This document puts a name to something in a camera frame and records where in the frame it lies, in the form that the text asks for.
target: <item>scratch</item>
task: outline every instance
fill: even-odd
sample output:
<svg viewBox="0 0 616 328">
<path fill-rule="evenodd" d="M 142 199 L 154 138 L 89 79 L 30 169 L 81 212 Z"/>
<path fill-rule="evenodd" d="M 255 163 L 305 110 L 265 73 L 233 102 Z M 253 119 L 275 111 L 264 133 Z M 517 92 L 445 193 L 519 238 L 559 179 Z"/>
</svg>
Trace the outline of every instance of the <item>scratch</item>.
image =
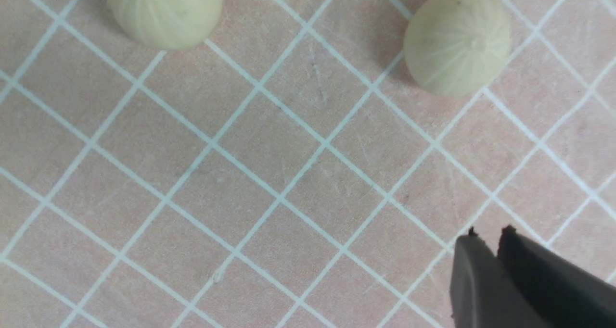
<svg viewBox="0 0 616 328">
<path fill-rule="evenodd" d="M 128 183 L 130 183 L 130 180 L 126 180 L 123 184 L 121 184 L 121 186 L 117 187 L 114 192 L 112 192 L 111 194 L 107 195 L 105 198 L 101 199 L 98 203 L 96 203 L 96 205 L 94 205 L 93 209 L 100 207 L 101 205 L 109 202 L 112 198 L 114 198 L 117 193 L 121 192 L 123 188 L 126 187 L 126 185 L 128 185 Z"/>
<path fill-rule="evenodd" d="M 449 163 L 449 161 L 447 161 L 447 159 L 445 159 L 445 166 L 447 168 L 447 174 L 449 176 L 449 181 L 451 182 L 451 196 L 452 197 L 457 197 L 456 196 L 456 192 L 457 192 L 457 187 L 456 187 L 456 181 L 453 177 L 453 170 L 451 170 L 451 165 Z M 456 207 L 453 207 L 453 211 L 456 214 L 456 220 L 460 219 L 460 212 L 458 212 L 458 209 Z"/>
<path fill-rule="evenodd" d="M 347 195 L 343 195 L 343 193 L 341 192 L 340 188 L 338 187 L 336 181 L 334 181 L 334 178 L 330 175 L 329 172 L 327 172 L 327 170 L 325 168 L 323 168 L 323 166 L 321 166 L 321 171 L 323 172 L 323 174 L 330 180 L 330 182 L 332 183 L 332 186 L 334 186 L 334 190 L 336 190 L 336 193 L 338 194 L 338 196 L 341 197 L 341 201 L 342 203 L 345 205 L 345 208 L 349 211 L 352 212 L 350 206 L 348 205 L 345 196 Z"/>
<path fill-rule="evenodd" d="M 368 156 L 368 151 L 366 151 L 365 146 L 363 146 L 363 140 L 361 140 L 361 137 L 359 137 L 359 133 L 357 131 L 355 132 L 355 137 L 359 141 L 359 146 L 361 148 L 361 153 L 363 154 L 363 157 L 366 159 L 366 161 L 368 161 L 369 164 L 372 164 L 372 161 L 370 160 L 370 157 Z"/>
<path fill-rule="evenodd" d="M 212 274 L 212 277 L 210 278 L 210 280 L 212 281 L 213 284 L 218 284 L 219 282 L 221 282 L 224 279 L 225 276 L 225 271 L 227 270 L 227 266 L 223 263 L 218 269 L 216 269 L 216 271 L 214 271 L 214 273 Z"/>
<path fill-rule="evenodd" d="M 361 295 L 365 295 L 366 293 L 368 293 L 368 291 L 372 290 L 372 288 L 374 288 L 374 286 L 376 286 L 379 283 L 379 280 L 374 280 L 374 282 L 368 286 L 368 288 L 363 291 L 363 293 L 361 293 Z"/>
<path fill-rule="evenodd" d="M 319 97 L 321 98 L 321 102 L 326 102 L 329 97 L 325 94 L 325 91 L 323 90 L 323 83 L 321 82 L 321 71 L 319 70 L 319 68 L 317 67 L 317 58 L 314 54 L 314 50 L 312 49 L 312 46 L 310 46 L 308 48 L 310 50 L 310 55 L 312 56 L 312 69 L 314 69 L 314 72 L 317 74 L 317 85 L 319 85 Z"/>
</svg>

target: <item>pink cutting mat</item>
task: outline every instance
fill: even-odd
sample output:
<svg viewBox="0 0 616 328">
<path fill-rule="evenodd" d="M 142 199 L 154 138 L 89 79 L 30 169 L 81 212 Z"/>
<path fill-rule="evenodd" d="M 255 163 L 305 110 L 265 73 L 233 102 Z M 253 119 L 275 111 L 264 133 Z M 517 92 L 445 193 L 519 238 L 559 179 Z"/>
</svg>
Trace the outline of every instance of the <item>pink cutting mat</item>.
<svg viewBox="0 0 616 328">
<path fill-rule="evenodd" d="M 414 86 L 425 0 L 225 0 L 156 52 L 105 0 L 1 0 L 3 328 L 450 328 L 513 223 L 616 282 L 616 0 L 502 0 L 473 96 Z"/>
</svg>

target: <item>ridged clay ball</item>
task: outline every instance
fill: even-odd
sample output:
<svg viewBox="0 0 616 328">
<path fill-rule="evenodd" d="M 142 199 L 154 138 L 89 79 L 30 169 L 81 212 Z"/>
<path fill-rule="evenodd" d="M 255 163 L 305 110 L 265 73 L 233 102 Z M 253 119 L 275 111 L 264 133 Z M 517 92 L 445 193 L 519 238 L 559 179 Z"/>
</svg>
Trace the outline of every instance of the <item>ridged clay ball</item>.
<svg viewBox="0 0 616 328">
<path fill-rule="evenodd" d="M 464 96 L 505 68 L 510 17 L 500 0 L 427 0 L 409 23 L 403 51 L 420 87 L 438 96 Z"/>
<path fill-rule="evenodd" d="M 222 0 L 107 0 L 117 23 L 148 47 L 185 50 L 212 32 Z"/>
</svg>

